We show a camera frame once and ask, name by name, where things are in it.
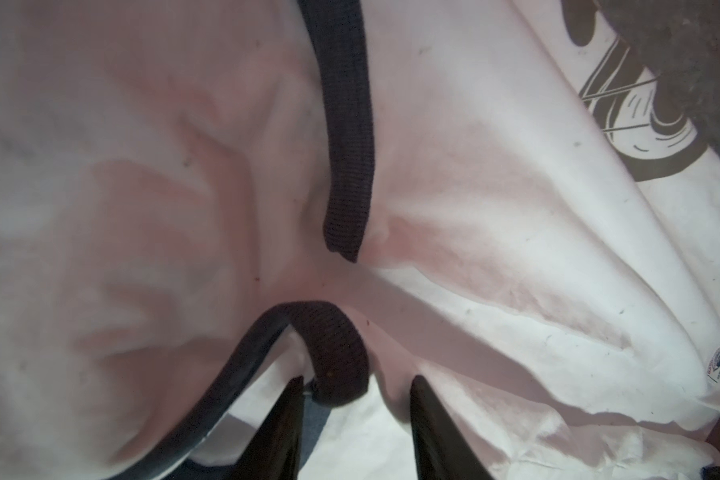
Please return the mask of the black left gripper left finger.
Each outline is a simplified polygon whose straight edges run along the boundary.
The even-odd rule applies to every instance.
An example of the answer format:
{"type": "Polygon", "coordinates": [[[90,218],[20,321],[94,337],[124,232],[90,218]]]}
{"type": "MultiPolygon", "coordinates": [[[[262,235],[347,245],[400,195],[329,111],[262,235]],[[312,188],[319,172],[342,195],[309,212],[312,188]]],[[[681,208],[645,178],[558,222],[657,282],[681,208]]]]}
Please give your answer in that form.
{"type": "Polygon", "coordinates": [[[296,480],[301,458],[305,395],[301,376],[288,382],[227,475],[231,480],[296,480]]]}

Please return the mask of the white tank top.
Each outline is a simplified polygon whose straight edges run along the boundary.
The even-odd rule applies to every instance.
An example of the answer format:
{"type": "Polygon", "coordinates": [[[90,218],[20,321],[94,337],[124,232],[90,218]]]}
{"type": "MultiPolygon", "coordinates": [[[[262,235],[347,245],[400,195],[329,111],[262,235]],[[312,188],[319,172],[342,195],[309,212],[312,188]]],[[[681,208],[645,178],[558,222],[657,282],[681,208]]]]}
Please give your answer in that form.
{"type": "Polygon", "coordinates": [[[596,1],[0,1],[0,479],[720,468],[720,157],[596,1]]]}

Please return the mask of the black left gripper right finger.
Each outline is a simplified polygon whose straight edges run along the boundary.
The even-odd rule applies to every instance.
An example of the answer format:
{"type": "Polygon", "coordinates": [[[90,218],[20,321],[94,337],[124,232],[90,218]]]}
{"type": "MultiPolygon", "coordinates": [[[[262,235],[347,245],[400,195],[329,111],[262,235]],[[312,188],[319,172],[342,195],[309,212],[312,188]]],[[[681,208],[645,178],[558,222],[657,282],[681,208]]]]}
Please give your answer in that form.
{"type": "Polygon", "coordinates": [[[422,375],[411,382],[409,408],[419,479],[493,480],[422,375]]]}

